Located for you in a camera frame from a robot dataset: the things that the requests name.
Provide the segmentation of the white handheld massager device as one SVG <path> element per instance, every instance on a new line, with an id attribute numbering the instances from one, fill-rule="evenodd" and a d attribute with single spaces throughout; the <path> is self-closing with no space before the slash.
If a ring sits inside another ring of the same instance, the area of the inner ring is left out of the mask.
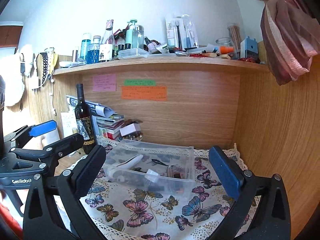
<path id="1" fill-rule="evenodd" d="M 137 154 L 133 156 L 132 158 L 124 161 L 123 163 L 119 164 L 112 164 L 108 169 L 107 169 L 107 176 L 108 176 L 108 181 L 109 182 L 114 182 L 114 181 L 123 181 L 123 174 L 127 170 L 131 170 L 136 164 L 138 164 L 141 160 L 143 159 L 142 154 Z"/>

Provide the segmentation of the orange paper note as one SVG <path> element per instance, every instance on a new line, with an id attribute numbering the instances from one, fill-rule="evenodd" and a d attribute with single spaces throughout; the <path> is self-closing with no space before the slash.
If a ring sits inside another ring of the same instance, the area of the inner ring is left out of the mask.
<path id="1" fill-rule="evenodd" d="M 167 101 L 167 86 L 123 86 L 121 98 L 124 100 Z"/>

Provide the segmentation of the mint green pump bottle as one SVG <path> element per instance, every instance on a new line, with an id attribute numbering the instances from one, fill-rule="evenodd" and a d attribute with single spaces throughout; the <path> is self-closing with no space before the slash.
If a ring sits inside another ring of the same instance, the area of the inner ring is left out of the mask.
<path id="1" fill-rule="evenodd" d="M 136 23 L 137 23 L 136 19 L 131 19 L 128 22 L 128 25 L 126 28 L 126 36 L 125 36 L 125 49 L 131 49 L 132 37 L 136 27 Z"/>

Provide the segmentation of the toothbrush package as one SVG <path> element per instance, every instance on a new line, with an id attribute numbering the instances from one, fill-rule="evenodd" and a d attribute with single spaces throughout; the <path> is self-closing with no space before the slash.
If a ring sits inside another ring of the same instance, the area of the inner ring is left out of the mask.
<path id="1" fill-rule="evenodd" d="M 165 17 L 165 23 L 169 47 L 181 50 L 199 47 L 195 24 L 190 15 L 169 14 Z"/>

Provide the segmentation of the blue pencil sharpener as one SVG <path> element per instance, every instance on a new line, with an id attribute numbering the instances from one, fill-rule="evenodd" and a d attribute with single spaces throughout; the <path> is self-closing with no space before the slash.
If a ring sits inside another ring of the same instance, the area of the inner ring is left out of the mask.
<path id="1" fill-rule="evenodd" d="M 251 39 L 247 36 L 241 43 L 240 43 L 240 57 L 241 58 L 252 58 L 254 61 L 257 61 L 259 54 L 258 54 L 258 43 L 256 39 Z"/>

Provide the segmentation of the small white box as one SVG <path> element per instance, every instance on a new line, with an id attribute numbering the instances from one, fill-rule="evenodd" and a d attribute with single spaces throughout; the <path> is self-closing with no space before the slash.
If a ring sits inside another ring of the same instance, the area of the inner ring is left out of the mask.
<path id="1" fill-rule="evenodd" d="M 130 125 L 124 126 L 120 129 L 120 134 L 122 137 L 125 137 L 129 134 L 140 132 L 141 128 L 139 124 L 132 123 Z"/>

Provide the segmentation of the stack of books and papers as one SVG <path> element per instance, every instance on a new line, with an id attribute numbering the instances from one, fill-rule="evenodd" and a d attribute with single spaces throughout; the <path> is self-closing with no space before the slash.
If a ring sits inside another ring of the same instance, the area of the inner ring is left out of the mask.
<path id="1" fill-rule="evenodd" d="M 110 140 L 120 141 L 123 138 L 131 140 L 140 140 L 142 138 L 141 131 L 122 137 L 120 129 L 132 123 L 140 124 L 140 121 L 125 120 L 123 115 L 116 113 L 110 107 L 86 101 L 90 107 L 91 120 L 94 135 L 104 137 Z"/>

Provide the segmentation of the pink striped curtain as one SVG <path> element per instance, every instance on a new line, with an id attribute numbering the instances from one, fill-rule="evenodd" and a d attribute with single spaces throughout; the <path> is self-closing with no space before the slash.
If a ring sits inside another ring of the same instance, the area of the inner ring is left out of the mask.
<path id="1" fill-rule="evenodd" d="M 308 73 L 319 55 L 319 22 L 302 0 L 264 1 L 260 27 L 268 67 L 278 85 Z"/>

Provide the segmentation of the clear plastic storage box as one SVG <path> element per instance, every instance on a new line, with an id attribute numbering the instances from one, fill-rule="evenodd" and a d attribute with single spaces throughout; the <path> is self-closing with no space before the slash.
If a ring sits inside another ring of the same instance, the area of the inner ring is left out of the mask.
<path id="1" fill-rule="evenodd" d="M 111 182 L 188 198 L 195 186 L 194 148 L 122 140 L 103 165 Z"/>

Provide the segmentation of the clear glass jar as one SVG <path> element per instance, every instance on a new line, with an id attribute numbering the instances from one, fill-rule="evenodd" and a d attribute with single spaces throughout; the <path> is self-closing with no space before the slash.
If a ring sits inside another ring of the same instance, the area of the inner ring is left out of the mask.
<path id="1" fill-rule="evenodd" d="M 216 48 L 217 52 L 220 54 L 230 54 L 235 52 L 233 41 L 230 37 L 218 38 L 216 40 Z"/>

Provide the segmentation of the pink paper note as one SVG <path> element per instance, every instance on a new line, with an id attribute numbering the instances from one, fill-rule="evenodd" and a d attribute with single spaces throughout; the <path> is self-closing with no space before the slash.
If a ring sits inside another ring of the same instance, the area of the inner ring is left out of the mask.
<path id="1" fill-rule="evenodd" d="M 93 76 L 94 92 L 115 92 L 117 89 L 116 74 L 103 74 Z"/>

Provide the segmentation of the white handwritten paper note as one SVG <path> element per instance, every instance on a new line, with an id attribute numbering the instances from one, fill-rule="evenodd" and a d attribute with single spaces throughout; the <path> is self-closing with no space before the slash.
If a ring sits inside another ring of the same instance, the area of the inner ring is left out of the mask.
<path id="1" fill-rule="evenodd" d="M 61 113 L 63 137 L 68 137 L 77 132 L 75 115 L 72 111 Z"/>

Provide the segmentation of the green paper note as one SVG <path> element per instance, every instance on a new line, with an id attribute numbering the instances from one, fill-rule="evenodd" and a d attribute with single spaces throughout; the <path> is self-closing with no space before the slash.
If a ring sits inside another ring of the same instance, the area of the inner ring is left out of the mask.
<path id="1" fill-rule="evenodd" d="M 156 81 L 150 79 L 126 79 L 125 86 L 155 86 Z"/>

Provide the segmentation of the blue glass bottle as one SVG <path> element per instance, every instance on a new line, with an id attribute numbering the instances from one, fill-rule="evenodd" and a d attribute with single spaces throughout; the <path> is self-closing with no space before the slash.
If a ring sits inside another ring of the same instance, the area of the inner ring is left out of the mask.
<path id="1" fill-rule="evenodd" d="M 92 42 L 87 47 L 87 64 L 94 64 L 99 62 L 100 40 L 100 35 L 93 36 Z"/>

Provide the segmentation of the wooden shelf board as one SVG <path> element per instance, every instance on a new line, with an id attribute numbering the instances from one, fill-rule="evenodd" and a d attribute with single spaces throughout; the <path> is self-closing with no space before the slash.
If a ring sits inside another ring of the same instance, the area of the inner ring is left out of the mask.
<path id="1" fill-rule="evenodd" d="M 240 74 L 269 72 L 268 67 L 264 64 L 221 58 L 176 56 L 115 60 L 103 63 L 87 64 L 79 67 L 60 68 L 54 71 L 54 75 L 137 71 L 202 71 Z"/>

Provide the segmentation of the butterfly print lace cloth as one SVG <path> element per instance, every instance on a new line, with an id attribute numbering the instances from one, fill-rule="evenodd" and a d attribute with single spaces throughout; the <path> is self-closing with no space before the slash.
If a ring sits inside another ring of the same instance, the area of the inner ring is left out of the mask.
<path id="1" fill-rule="evenodd" d="M 119 144 L 101 143 L 107 153 Z M 208 239 L 234 204 L 208 154 L 194 149 L 195 186 L 188 198 L 109 182 L 102 166 L 81 204 L 108 239 Z"/>

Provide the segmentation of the white cylindrical container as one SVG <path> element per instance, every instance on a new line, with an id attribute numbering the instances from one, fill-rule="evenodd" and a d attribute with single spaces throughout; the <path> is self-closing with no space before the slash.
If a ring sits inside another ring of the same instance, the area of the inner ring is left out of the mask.
<path id="1" fill-rule="evenodd" d="M 50 131 L 48 133 L 41 135 L 41 142 L 43 147 L 48 146 L 59 140 L 60 140 L 60 136 L 57 128 L 54 129 L 53 131 Z"/>

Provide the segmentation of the dark wine bottle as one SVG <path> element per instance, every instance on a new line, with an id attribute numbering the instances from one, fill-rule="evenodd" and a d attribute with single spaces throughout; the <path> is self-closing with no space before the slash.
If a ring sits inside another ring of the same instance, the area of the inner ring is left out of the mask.
<path id="1" fill-rule="evenodd" d="M 83 149 L 89 154 L 96 145 L 95 135 L 92 127 L 91 111 L 89 105 L 85 102 L 83 84 L 76 85 L 78 103 L 75 107 L 75 118 L 78 126 L 78 132 L 84 138 Z"/>

